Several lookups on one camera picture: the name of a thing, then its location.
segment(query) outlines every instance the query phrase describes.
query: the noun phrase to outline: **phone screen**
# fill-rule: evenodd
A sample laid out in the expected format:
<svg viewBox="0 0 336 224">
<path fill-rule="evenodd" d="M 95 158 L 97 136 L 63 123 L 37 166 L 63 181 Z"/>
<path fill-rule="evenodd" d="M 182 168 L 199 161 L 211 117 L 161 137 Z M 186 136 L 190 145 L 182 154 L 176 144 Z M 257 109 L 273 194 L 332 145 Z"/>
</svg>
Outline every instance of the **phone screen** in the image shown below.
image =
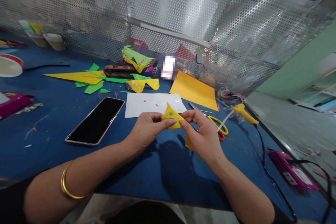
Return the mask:
<svg viewBox="0 0 336 224">
<path fill-rule="evenodd" d="M 105 97 L 66 140 L 89 145 L 99 143 L 124 103 L 123 100 Z"/>
</svg>

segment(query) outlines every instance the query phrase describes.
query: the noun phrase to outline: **power cord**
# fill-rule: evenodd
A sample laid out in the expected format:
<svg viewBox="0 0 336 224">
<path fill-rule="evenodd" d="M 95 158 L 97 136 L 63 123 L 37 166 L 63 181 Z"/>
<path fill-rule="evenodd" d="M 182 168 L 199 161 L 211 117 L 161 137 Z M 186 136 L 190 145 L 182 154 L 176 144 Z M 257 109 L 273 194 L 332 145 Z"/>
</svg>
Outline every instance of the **power cord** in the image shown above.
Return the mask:
<svg viewBox="0 0 336 224">
<path fill-rule="evenodd" d="M 263 149 L 263 150 L 262 150 L 262 156 L 263 156 L 263 157 L 262 157 L 262 166 L 264 167 L 264 170 L 265 170 L 265 172 L 267 173 L 267 175 L 269 176 L 269 178 L 272 180 L 273 184 L 277 187 L 278 191 L 280 192 L 280 194 L 281 194 L 283 200 L 285 201 L 285 203 L 286 203 L 288 209 L 291 211 L 291 213 L 292 213 L 292 215 L 293 215 L 293 222 L 296 223 L 296 222 L 298 221 L 298 220 L 297 220 L 298 217 L 297 217 L 296 214 L 294 213 L 294 210 L 293 210 L 293 208 L 290 206 L 290 204 L 289 204 L 288 200 L 286 199 L 284 193 L 281 191 L 281 189 L 280 189 L 278 183 L 275 181 L 275 179 L 271 176 L 271 174 L 269 174 L 268 170 L 266 169 L 266 166 L 265 166 L 265 144 L 264 144 L 264 140 L 263 140 L 263 137 L 261 136 L 261 133 L 260 133 L 260 131 L 259 131 L 257 125 L 256 125 L 256 124 L 253 124 L 253 125 L 254 125 L 254 127 L 257 129 L 257 131 L 258 131 L 258 133 L 259 133 L 260 140 L 261 140 L 261 146 L 262 146 L 262 149 Z"/>
<path fill-rule="evenodd" d="M 292 207 L 290 206 L 289 202 L 287 201 L 286 197 L 284 196 L 283 192 L 281 191 L 280 187 L 278 186 L 278 184 L 276 183 L 275 179 L 269 174 L 269 172 L 267 171 L 266 169 L 266 166 L 265 166 L 265 144 L 264 144 L 264 141 L 263 141 L 263 137 L 261 136 L 261 133 L 257 127 L 257 124 L 253 124 L 254 127 L 257 129 L 258 133 L 259 133 L 259 136 L 260 136 L 260 140 L 261 140 L 261 146 L 262 146 L 262 165 L 264 167 L 264 170 L 265 172 L 267 173 L 267 175 L 269 176 L 269 178 L 273 181 L 273 184 L 277 187 L 277 189 L 279 190 L 283 200 L 285 201 L 285 203 L 287 204 L 287 207 L 289 208 L 289 210 L 292 212 L 292 215 L 294 217 L 293 221 L 294 223 L 296 223 L 298 220 L 296 214 L 294 213 L 294 210 L 292 209 Z M 331 205 L 332 205 L 332 195 L 331 195 L 331 180 L 330 180 L 330 176 L 329 174 L 321 167 L 319 166 L 318 164 L 312 162 L 312 161 L 309 161 L 309 160 L 296 160 L 296 159 L 287 159 L 287 162 L 288 164 L 290 165 L 293 165 L 293 164 L 301 164 L 301 163 L 312 163 L 314 165 L 316 165 L 317 167 L 319 167 L 324 173 L 325 173 L 325 176 L 327 177 L 327 182 L 328 182 L 328 207 L 323 215 L 323 218 L 322 218 L 322 222 L 321 224 L 326 224 L 327 223 L 327 220 L 328 220 L 328 217 L 330 215 L 330 212 L 331 212 Z"/>
</svg>

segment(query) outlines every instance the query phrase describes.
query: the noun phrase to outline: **metal panel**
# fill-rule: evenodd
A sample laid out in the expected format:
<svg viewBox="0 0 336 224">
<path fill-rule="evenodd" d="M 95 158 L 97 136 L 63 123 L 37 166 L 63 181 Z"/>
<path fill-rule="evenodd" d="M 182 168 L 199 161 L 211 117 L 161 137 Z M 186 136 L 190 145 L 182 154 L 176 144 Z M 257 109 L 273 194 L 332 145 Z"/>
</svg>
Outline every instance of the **metal panel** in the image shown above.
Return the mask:
<svg viewBox="0 0 336 224">
<path fill-rule="evenodd" d="M 185 71 L 249 95 L 335 18 L 309 0 L 0 0 L 0 26 L 25 34 L 18 20 L 38 22 L 74 50 L 121 59 L 131 38 L 175 53 L 183 44 L 198 61 Z M 127 20 L 160 28 L 145 29 Z M 171 32 L 189 36 L 179 39 Z"/>
</svg>

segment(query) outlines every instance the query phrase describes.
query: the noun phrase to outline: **green wall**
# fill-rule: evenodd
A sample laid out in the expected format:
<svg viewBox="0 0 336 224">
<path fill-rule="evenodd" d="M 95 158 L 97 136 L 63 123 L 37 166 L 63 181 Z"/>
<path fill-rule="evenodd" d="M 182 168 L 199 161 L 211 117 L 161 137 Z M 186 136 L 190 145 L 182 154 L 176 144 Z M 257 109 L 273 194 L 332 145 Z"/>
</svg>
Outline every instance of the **green wall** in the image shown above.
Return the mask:
<svg viewBox="0 0 336 224">
<path fill-rule="evenodd" d="M 265 81 L 257 91 L 280 98 L 291 95 L 317 80 L 316 65 L 336 52 L 336 21 L 292 57 L 279 71 Z"/>
</svg>

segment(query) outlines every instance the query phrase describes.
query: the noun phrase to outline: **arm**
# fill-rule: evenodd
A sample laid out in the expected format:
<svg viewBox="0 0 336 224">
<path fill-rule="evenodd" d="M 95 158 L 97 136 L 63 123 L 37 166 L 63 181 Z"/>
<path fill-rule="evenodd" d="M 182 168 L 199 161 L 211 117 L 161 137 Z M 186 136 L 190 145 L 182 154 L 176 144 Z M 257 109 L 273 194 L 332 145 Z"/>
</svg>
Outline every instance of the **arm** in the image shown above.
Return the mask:
<svg viewBox="0 0 336 224">
<path fill-rule="evenodd" d="M 181 126 L 199 156 L 219 178 L 236 216 L 245 224 L 271 224 L 275 211 L 270 199 L 225 157 L 215 125 L 198 110 L 181 114 L 187 122 L 197 123 L 196 131 L 189 123 Z"/>
<path fill-rule="evenodd" d="M 93 192 L 119 167 L 139 155 L 165 128 L 176 120 L 161 121 L 161 113 L 142 113 L 125 140 L 73 162 L 66 173 L 69 192 L 82 196 Z M 24 214 L 29 223 L 59 223 L 79 203 L 61 190 L 61 176 L 69 162 L 37 175 L 24 195 Z"/>
</svg>

